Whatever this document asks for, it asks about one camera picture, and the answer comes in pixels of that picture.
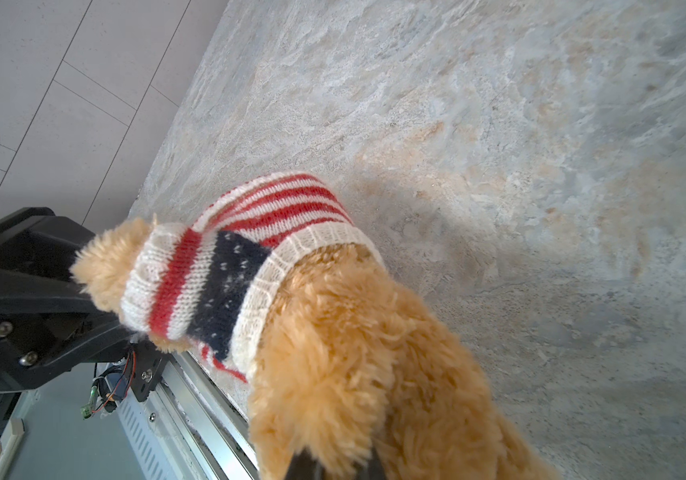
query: stuffed bear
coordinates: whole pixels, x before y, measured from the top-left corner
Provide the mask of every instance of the stuffed bear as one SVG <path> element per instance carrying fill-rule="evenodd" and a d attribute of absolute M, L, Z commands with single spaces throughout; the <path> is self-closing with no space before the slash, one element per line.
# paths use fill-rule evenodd
<path fill-rule="evenodd" d="M 264 480 L 304 449 L 328 478 L 352 478 L 373 448 L 391 480 L 558 478 L 496 409 L 472 354 L 312 175 L 252 180 L 192 226 L 128 220 L 71 271 L 161 349 L 249 383 Z"/>

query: wire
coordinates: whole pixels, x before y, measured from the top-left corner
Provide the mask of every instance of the wire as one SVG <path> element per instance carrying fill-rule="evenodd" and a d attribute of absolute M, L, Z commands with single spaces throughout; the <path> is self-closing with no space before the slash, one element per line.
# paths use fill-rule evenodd
<path fill-rule="evenodd" d="M 124 370 L 122 370 L 122 376 L 119 377 L 119 381 L 116 382 L 116 385 L 113 387 L 113 390 L 112 390 L 111 393 L 108 394 L 108 396 L 102 401 L 102 403 L 100 404 L 100 406 L 98 407 L 98 409 L 97 409 L 97 410 L 92 410 L 92 413 L 98 413 L 104 406 L 106 406 L 106 404 L 107 404 L 108 402 L 110 402 L 110 401 L 112 400 L 114 394 L 116 393 L 116 389 L 118 389 L 119 383 L 121 383 L 121 379 L 124 378 L 124 374 L 125 374 L 126 371 L 127 371 L 127 366 L 128 366 L 128 365 L 129 365 L 129 355 L 127 355 L 127 361 L 124 362 Z M 134 362 L 134 360 L 132 361 L 132 374 L 135 375 L 135 362 Z"/>
<path fill-rule="evenodd" d="M 132 349 L 132 375 L 129 376 L 129 379 L 127 380 L 127 388 L 124 389 L 124 395 L 122 396 L 122 400 L 124 398 L 127 398 L 127 393 L 129 392 L 129 384 L 132 383 L 132 380 L 135 378 L 135 367 L 138 364 L 138 354 L 135 353 L 135 349 Z"/>

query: gray marble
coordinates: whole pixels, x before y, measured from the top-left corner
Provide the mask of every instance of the gray marble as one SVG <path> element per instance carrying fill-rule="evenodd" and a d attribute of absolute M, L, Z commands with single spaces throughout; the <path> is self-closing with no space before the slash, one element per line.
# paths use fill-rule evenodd
<path fill-rule="evenodd" d="M 132 214 L 286 169 L 566 478 L 686 478 L 684 0 L 232 0 Z"/>

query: knitted sweater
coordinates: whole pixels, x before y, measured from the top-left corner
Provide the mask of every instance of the knitted sweater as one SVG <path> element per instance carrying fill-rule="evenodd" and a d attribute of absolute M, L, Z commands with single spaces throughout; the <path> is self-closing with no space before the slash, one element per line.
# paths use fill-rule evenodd
<path fill-rule="evenodd" d="M 237 187 L 192 226 L 156 225 L 122 298 L 125 323 L 187 336 L 207 366 L 246 380 L 282 280 L 304 256 L 336 244 L 375 246 L 319 179 L 272 174 Z"/>

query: screw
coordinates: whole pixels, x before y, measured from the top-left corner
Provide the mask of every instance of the screw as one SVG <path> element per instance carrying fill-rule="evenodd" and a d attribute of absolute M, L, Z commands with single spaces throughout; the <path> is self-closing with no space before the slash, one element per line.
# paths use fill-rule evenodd
<path fill-rule="evenodd" d="M 0 339 L 12 333 L 12 324 L 10 322 L 0 323 Z"/>
<path fill-rule="evenodd" d="M 32 366 L 35 365 L 36 362 L 39 361 L 39 354 L 36 352 L 28 352 L 27 354 L 23 355 L 20 360 L 18 360 L 18 363 L 21 364 L 22 366 Z"/>

